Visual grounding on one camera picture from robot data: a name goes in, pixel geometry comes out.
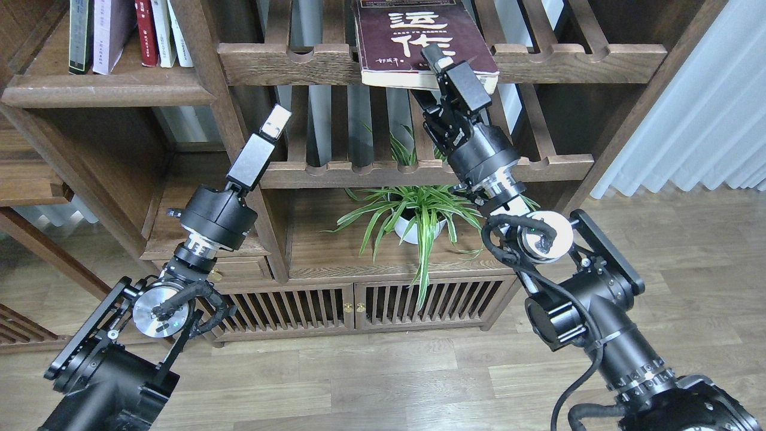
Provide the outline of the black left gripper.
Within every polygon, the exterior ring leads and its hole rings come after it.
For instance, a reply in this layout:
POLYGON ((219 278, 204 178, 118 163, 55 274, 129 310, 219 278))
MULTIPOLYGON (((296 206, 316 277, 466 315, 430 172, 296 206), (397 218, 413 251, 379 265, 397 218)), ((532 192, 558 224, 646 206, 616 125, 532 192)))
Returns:
POLYGON ((290 110, 274 105, 265 123, 251 135, 226 175, 226 189, 200 185, 184 208, 169 208, 168 216, 180 218, 189 232, 196 232, 208 242, 235 251, 257 220, 244 196, 254 190, 270 163, 275 144, 291 117, 290 110))

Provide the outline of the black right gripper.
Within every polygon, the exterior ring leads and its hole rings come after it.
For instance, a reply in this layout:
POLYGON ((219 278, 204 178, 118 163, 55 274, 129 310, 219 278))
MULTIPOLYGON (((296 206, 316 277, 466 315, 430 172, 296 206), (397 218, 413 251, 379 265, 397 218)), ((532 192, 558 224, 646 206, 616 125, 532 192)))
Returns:
POLYGON ((427 133, 458 180, 475 189, 499 169, 515 166, 520 155, 508 136, 479 115, 492 101, 467 61, 454 62, 437 44, 424 47, 421 56, 436 74, 444 105, 428 90, 412 89, 411 95, 423 111, 427 133))

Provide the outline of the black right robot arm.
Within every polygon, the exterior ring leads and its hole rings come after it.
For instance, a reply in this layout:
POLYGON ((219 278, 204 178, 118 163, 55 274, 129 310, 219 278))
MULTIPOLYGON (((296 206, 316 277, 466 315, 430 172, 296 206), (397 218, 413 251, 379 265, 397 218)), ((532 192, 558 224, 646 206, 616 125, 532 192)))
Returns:
POLYGON ((590 368, 554 406, 557 428, 564 401, 599 371, 613 405, 580 403, 567 413, 573 430, 589 417, 616 417, 620 430, 759 430, 758 421, 704 375, 677 377, 627 316, 645 284, 582 210, 564 216, 533 211, 524 185, 512 177, 519 155, 498 126, 482 120, 489 93, 466 61, 455 62, 435 44, 421 52, 441 97, 414 91, 424 128, 459 180, 454 194, 485 217, 482 242, 512 268, 528 297, 534 332, 551 350, 583 349, 590 368))

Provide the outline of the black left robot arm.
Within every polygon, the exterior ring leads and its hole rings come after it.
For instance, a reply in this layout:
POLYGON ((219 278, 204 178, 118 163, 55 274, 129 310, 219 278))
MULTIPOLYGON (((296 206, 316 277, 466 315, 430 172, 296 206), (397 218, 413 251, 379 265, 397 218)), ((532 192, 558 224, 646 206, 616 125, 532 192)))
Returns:
POLYGON ((157 276, 123 277, 44 376, 63 399, 43 430, 148 430, 180 377, 171 366, 192 338, 205 335, 237 308, 214 289, 209 275, 221 249, 241 248, 257 220, 245 202, 268 166, 291 112, 276 105, 230 167, 222 189, 201 185, 179 218, 188 238, 157 276), (151 363, 118 341, 128 322, 151 338, 176 335, 167 356, 151 363))

